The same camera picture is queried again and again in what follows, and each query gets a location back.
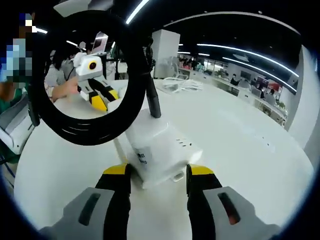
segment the led light strip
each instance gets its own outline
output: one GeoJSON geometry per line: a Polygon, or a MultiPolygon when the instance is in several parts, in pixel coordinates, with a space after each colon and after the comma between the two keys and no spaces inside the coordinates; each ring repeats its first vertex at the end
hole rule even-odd
{"type": "Polygon", "coordinates": [[[75,44],[74,42],[72,42],[72,41],[66,41],[68,44],[72,44],[73,46],[76,46],[76,47],[78,47],[78,45],[77,44],[75,44]]]}
{"type": "Polygon", "coordinates": [[[37,27],[35,27],[35,30],[36,30],[37,32],[43,33],[43,34],[47,34],[47,33],[48,33],[48,31],[43,30],[43,29],[41,29],[41,28],[37,28],[37,27]]]}
{"type": "Polygon", "coordinates": [[[107,38],[108,38],[108,36],[98,36],[95,39],[107,39],[107,38]]]}
{"type": "Polygon", "coordinates": [[[258,53],[255,53],[255,52],[251,52],[251,51],[247,51],[247,50],[243,50],[243,49],[240,49],[240,48],[236,48],[236,47],[231,47],[231,46],[222,46],[222,45],[214,45],[214,44],[197,44],[198,46],[203,46],[203,47],[216,47],[216,48],[223,48],[223,49],[230,49],[230,50],[236,50],[236,51],[240,51],[240,52],[243,52],[243,53],[247,53],[247,54],[251,54],[251,55],[255,55],[257,57],[260,57],[260,58],[263,58],[265,60],[268,60],[274,64],[277,64],[279,65],[280,67],[286,69],[287,71],[289,71],[290,73],[294,74],[297,78],[299,77],[298,74],[296,74],[294,71],[292,71],[291,69],[287,68],[286,66],[282,65],[281,63],[275,61],[275,60],[272,60],[266,56],[263,56],[263,55],[260,55],[258,53]]]}
{"type": "Polygon", "coordinates": [[[136,9],[131,13],[131,15],[126,20],[126,24],[131,23],[134,17],[139,13],[139,11],[149,2],[149,0],[142,0],[136,9]]]}
{"type": "Polygon", "coordinates": [[[268,74],[269,76],[271,76],[271,77],[279,80],[281,83],[283,83],[284,85],[286,85],[288,88],[292,89],[295,93],[297,92],[297,90],[295,90],[295,89],[294,89],[292,86],[290,86],[288,83],[286,83],[285,81],[281,80],[280,78],[276,77],[275,75],[272,75],[271,73],[269,73],[269,72],[267,72],[267,71],[265,71],[265,70],[262,70],[262,69],[260,69],[260,68],[258,68],[258,67],[256,67],[256,66],[252,66],[252,65],[250,65],[250,64],[247,64],[247,63],[244,63],[244,62],[241,62],[241,61],[233,60],[233,59],[231,59],[231,58],[223,57],[223,59],[229,60],[229,61],[232,61],[232,62],[236,62],[236,63],[239,63],[239,64],[243,64],[243,65],[246,65],[246,66],[251,67],[251,68],[253,68],[253,69],[257,69],[257,70],[259,70],[259,71],[261,71],[261,72],[263,72],[263,73],[265,73],[265,74],[268,74]]]}

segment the office chair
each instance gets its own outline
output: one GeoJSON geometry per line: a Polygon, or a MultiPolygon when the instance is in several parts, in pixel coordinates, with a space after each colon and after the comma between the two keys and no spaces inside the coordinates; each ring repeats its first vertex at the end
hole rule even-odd
{"type": "Polygon", "coordinates": [[[184,79],[184,80],[187,80],[189,78],[188,75],[180,73],[177,63],[173,62],[172,63],[172,68],[173,68],[173,71],[174,71],[173,76],[172,76],[173,78],[184,79]]]}
{"type": "Polygon", "coordinates": [[[241,80],[239,82],[238,87],[243,88],[243,89],[250,89],[250,84],[245,80],[241,80]]]}
{"type": "Polygon", "coordinates": [[[253,95],[257,96],[258,98],[261,98],[261,93],[262,92],[258,88],[256,88],[256,87],[252,88],[251,93],[253,95]]]}
{"type": "Polygon", "coordinates": [[[178,67],[178,58],[173,56],[170,57],[167,61],[167,64],[171,70],[169,77],[175,78],[175,79],[183,79],[183,80],[187,80],[189,78],[188,75],[182,74],[179,71],[179,67],[178,67]]]}
{"type": "Polygon", "coordinates": [[[271,94],[266,94],[265,95],[265,101],[270,104],[271,106],[276,105],[276,99],[273,95],[271,94]]]}

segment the office desk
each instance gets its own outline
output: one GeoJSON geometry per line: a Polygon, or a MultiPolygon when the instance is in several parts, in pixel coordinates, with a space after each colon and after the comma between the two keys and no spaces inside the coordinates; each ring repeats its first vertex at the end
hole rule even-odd
{"type": "Polygon", "coordinates": [[[250,98],[254,99],[254,102],[251,104],[255,108],[259,108],[260,104],[266,106],[268,109],[271,110],[271,114],[275,113],[277,116],[279,116],[283,122],[287,120],[287,117],[284,115],[283,112],[281,112],[276,106],[270,105],[268,102],[265,100],[257,97],[256,95],[253,95],[250,91],[248,91],[246,88],[242,88],[239,86],[235,86],[231,84],[229,81],[224,80],[222,78],[216,77],[216,76],[210,76],[206,75],[204,73],[194,71],[191,69],[185,69],[185,68],[179,68],[179,70],[183,71],[184,73],[188,73],[189,79],[193,79],[205,84],[211,84],[217,88],[223,89],[224,91],[229,92],[229,89],[236,89],[241,93],[245,93],[248,95],[250,98]]]}
{"type": "MultiPolygon", "coordinates": [[[[127,83],[114,82],[118,84],[112,85],[115,89],[127,83]]],[[[266,224],[283,226],[291,218],[304,198],[313,168],[282,127],[212,85],[204,84],[197,92],[168,95],[158,91],[158,95],[163,115],[203,148],[198,164],[214,170],[223,186],[234,188],[250,201],[266,224]]],[[[60,99],[55,105],[76,118],[102,115],[77,96],[60,99]]],[[[124,134],[120,136],[121,144],[123,141],[124,134]]],[[[123,146],[126,153],[132,152],[130,146],[123,146]]],[[[120,163],[113,142],[74,145],[41,122],[20,158],[14,197],[37,229],[51,226],[61,218],[67,203],[95,186],[106,168],[120,163]]],[[[185,178],[148,190],[136,184],[131,187],[129,240],[192,239],[185,178]]]]}

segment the white pillar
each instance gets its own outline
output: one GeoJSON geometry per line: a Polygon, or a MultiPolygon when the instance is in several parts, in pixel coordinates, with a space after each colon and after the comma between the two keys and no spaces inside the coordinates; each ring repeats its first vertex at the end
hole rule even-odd
{"type": "Polygon", "coordinates": [[[295,138],[301,148],[305,149],[307,143],[309,143],[315,144],[317,149],[320,149],[318,141],[309,142],[313,132],[319,130],[316,123],[318,122],[320,109],[320,81],[312,64],[312,56],[309,50],[302,46],[300,54],[303,56],[303,71],[299,72],[298,89],[294,97],[298,97],[299,101],[288,132],[295,138]]]}
{"type": "Polygon", "coordinates": [[[177,57],[180,43],[180,34],[159,30],[152,34],[153,59],[155,59],[154,77],[158,79],[169,77],[167,61],[170,57],[177,57]]]}

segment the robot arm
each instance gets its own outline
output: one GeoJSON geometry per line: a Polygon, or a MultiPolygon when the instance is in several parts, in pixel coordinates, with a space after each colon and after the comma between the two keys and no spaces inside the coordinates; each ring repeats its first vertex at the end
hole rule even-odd
{"type": "Polygon", "coordinates": [[[112,166],[95,188],[87,188],[64,208],[56,224],[40,232],[57,240],[126,240],[130,193],[131,166],[112,166]]]}
{"type": "Polygon", "coordinates": [[[117,92],[102,79],[103,66],[101,58],[97,55],[87,55],[79,52],[73,60],[73,64],[78,77],[78,91],[82,98],[90,101],[91,105],[106,112],[108,110],[107,103],[117,100],[117,92]],[[107,103],[96,92],[99,91],[106,99],[107,103]]]}

